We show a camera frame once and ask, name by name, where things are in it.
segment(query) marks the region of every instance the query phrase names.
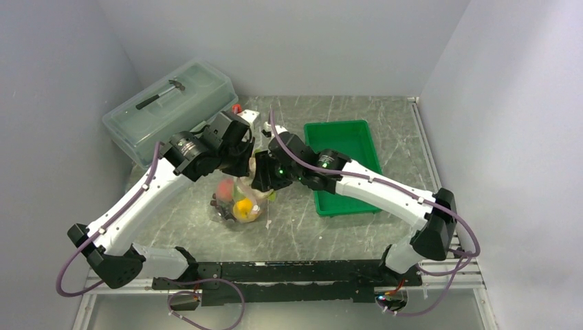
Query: gray marble tabletop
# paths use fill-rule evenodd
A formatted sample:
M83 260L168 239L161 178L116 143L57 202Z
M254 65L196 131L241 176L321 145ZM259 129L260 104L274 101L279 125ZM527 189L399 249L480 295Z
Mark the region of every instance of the gray marble tabletop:
M423 142L406 98L366 96L241 97L244 109L276 122L304 138L304 124L366 120L383 174L415 188L435 190ZM130 183L144 171L135 168ZM255 222L225 225L211 221L210 197L222 173L213 173L161 207L137 243L186 248L198 261L295 261L378 259L409 227L387 212L320 217L314 194L301 184L276 193Z

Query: gray wall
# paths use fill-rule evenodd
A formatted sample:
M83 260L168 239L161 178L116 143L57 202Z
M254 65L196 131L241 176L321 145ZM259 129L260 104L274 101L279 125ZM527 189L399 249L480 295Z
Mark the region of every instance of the gray wall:
M418 96L469 0L99 0L140 80L193 56L247 95Z
M130 161L100 119L139 89L96 1L2 1L0 328L71 328L79 299L54 289L66 231L121 196ZM75 263L66 288L87 269Z
M501 329L583 329L583 2L477 1L421 94Z

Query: green object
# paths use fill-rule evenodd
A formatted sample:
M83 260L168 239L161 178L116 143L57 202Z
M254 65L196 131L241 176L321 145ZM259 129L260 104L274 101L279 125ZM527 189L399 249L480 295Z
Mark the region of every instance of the green object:
M316 122L304 126L306 144L315 152L333 149L344 153L376 173L382 174L377 151L366 120ZM313 192L316 212L325 217L378 212L379 208L352 197Z

